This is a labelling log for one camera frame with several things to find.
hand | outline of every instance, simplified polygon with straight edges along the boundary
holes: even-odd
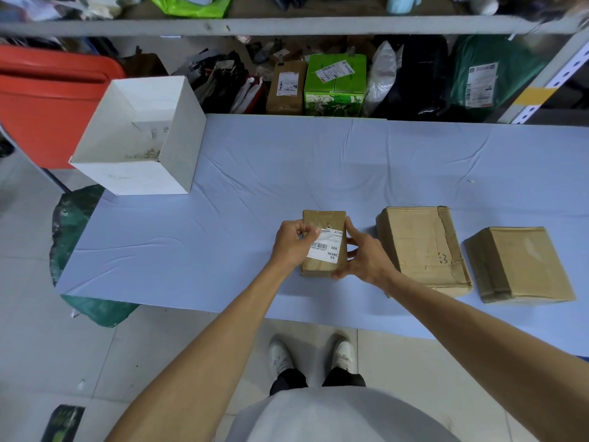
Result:
[[[349,217],[346,217],[346,229],[351,236],[348,237],[348,244],[356,245],[358,248],[348,252],[348,258],[353,259],[336,269],[332,273],[332,279],[339,280],[353,274],[364,282],[385,289],[387,275],[395,273],[396,269],[382,249],[380,241],[358,231]]]
[[[302,220],[285,221],[276,233],[276,242],[272,248],[270,262],[284,266],[289,272],[302,264],[311,244],[321,234],[321,229],[307,225]]]

white shirt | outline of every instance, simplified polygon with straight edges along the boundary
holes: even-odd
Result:
[[[460,442],[411,405],[359,386],[281,391],[242,410],[227,442]]]

white cardboard box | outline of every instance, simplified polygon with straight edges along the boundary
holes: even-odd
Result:
[[[183,76],[114,80],[70,164],[116,195],[186,194],[206,121]]]

black pants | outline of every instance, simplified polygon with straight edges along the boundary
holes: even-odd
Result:
[[[333,368],[321,386],[366,386],[366,383],[360,374],[350,374],[342,368]],[[307,379],[298,369],[287,369],[270,388],[270,395],[296,388],[307,388]]]

green floral box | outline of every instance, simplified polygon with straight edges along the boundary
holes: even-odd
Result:
[[[323,83],[316,72],[336,62],[347,62],[352,74]],[[356,54],[313,54],[309,57],[305,80],[305,112],[307,116],[360,115],[366,90],[366,56]]]

